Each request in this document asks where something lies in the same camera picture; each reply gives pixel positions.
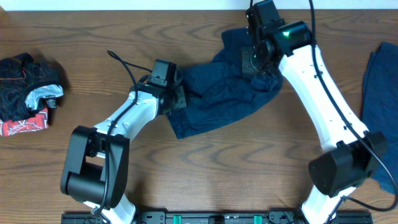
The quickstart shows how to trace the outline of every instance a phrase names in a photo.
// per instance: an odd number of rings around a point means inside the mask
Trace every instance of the wire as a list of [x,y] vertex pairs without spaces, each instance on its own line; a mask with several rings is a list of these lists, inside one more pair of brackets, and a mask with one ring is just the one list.
[[310,1],[310,6],[311,6],[311,20],[312,20],[312,60],[313,60],[313,66],[315,68],[315,71],[317,73],[317,77],[319,78],[319,81],[322,84],[323,89],[325,90],[326,94],[328,95],[330,102],[332,103],[332,105],[335,107],[337,113],[340,115],[341,119],[343,120],[343,122],[345,123],[346,127],[353,133],[353,135],[358,139],[358,141],[366,148],[366,150],[377,160],[377,162],[381,165],[381,167],[386,171],[387,175],[389,176],[389,178],[391,179],[392,182],[392,186],[394,188],[394,195],[395,195],[395,199],[394,202],[392,203],[392,205],[390,207],[387,208],[377,208],[377,207],[373,207],[371,205],[368,205],[366,203],[363,203],[359,200],[356,200],[354,198],[348,197],[348,196],[343,196],[343,200],[347,199],[350,200],[352,202],[355,202],[359,205],[364,206],[365,208],[368,208],[370,210],[374,210],[374,211],[378,211],[378,212],[388,212],[391,211],[392,209],[394,209],[397,206],[398,203],[398,189],[397,189],[397,182],[395,180],[395,178],[392,176],[390,170],[386,167],[386,165],[380,160],[380,158],[373,152],[373,150],[371,149],[370,146],[368,146],[368,144],[361,138],[361,136],[354,130],[354,128],[352,127],[351,123],[347,120],[347,118],[345,117],[345,115],[343,114],[343,112],[340,110],[339,106],[337,105],[335,99],[333,99],[328,87],[326,86],[325,81],[322,78],[322,72],[319,70],[318,68],[318,63],[317,63],[317,58],[316,58],[316,54],[315,54],[315,48],[317,46],[317,40],[316,40],[316,25],[315,25],[315,10],[314,10],[314,6],[313,6],[313,2],[312,0]]
[[[138,99],[138,88],[137,88],[137,82],[136,79],[134,78],[134,75],[132,74],[132,72],[130,71],[129,67],[127,66],[127,63],[122,60],[122,58],[120,58],[118,55],[116,55],[114,52],[108,50],[107,53],[112,57],[115,58],[116,60],[120,61],[122,63],[122,65],[124,66],[124,68],[127,70],[127,72],[129,73],[132,82],[134,84],[134,91],[136,94],[136,97],[134,97],[132,103],[127,106],[126,109],[124,109],[113,121],[111,121],[111,126],[108,129],[108,132],[106,133],[106,137],[105,137],[105,187],[104,187],[104,194],[103,194],[103,198],[101,201],[101,205],[99,206],[99,208],[94,208],[91,211],[91,214],[95,217],[101,217],[102,219],[105,219],[104,216],[102,216],[102,210],[104,209],[105,205],[106,205],[106,199],[108,198],[108,189],[109,189],[109,148],[110,148],[110,137],[111,137],[111,133],[113,128],[115,127],[115,125],[118,123],[118,121],[120,120],[120,118],[129,110],[131,109],[136,103],[137,103],[137,99]],[[129,65],[133,66],[133,67],[140,67],[137,65],[132,65],[131,63],[129,63]]]

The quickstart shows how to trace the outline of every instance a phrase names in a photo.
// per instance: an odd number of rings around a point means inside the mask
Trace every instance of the wooden table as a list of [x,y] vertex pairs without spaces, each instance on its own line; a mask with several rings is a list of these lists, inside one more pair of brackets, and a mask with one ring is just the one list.
[[[310,22],[309,11],[280,13],[287,22]],[[244,11],[3,12],[0,58],[29,52],[56,60],[69,86],[49,129],[0,140],[0,223],[59,223],[65,211],[88,211],[61,194],[60,178],[73,129],[107,118],[132,85],[106,50],[149,68],[156,58],[196,65],[223,48],[223,31],[246,25]],[[317,25],[325,63],[360,114],[369,54],[382,41],[398,44],[398,11],[317,11]],[[167,118],[156,118],[131,144],[126,194],[139,207],[170,211],[297,208],[313,185],[307,164],[321,153],[307,112],[285,82],[253,115],[199,136],[178,141]],[[374,180],[353,196],[380,207],[393,199]],[[362,209],[351,202],[342,208]],[[373,217],[396,223],[398,210]]]

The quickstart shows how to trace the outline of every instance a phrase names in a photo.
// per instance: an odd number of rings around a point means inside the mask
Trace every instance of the pile of clothes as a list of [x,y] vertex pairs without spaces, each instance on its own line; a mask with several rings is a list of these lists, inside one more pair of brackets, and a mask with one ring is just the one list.
[[48,108],[63,95],[59,73],[23,53],[0,60],[0,136],[48,128]]

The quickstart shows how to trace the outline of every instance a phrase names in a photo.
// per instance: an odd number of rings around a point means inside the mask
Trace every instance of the green light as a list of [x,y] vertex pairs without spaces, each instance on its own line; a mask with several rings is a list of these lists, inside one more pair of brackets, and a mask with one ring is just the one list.
[[285,37],[289,37],[289,35],[290,35],[290,32],[289,32],[289,31],[287,31],[287,32],[283,32],[283,35],[284,35]]

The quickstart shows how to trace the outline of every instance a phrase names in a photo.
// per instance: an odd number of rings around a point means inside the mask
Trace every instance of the dark blue fabric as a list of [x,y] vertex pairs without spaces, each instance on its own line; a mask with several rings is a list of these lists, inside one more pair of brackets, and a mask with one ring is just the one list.
[[281,74],[242,77],[241,48],[252,46],[247,29],[222,33],[224,49],[211,63],[183,68],[188,106],[168,115],[178,139],[220,128],[268,103],[282,88]]
[[[389,146],[383,162],[398,178],[398,47],[383,43],[372,53],[363,81],[363,123],[371,133],[381,131]],[[382,168],[374,173],[381,187],[393,193],[391,181]]]

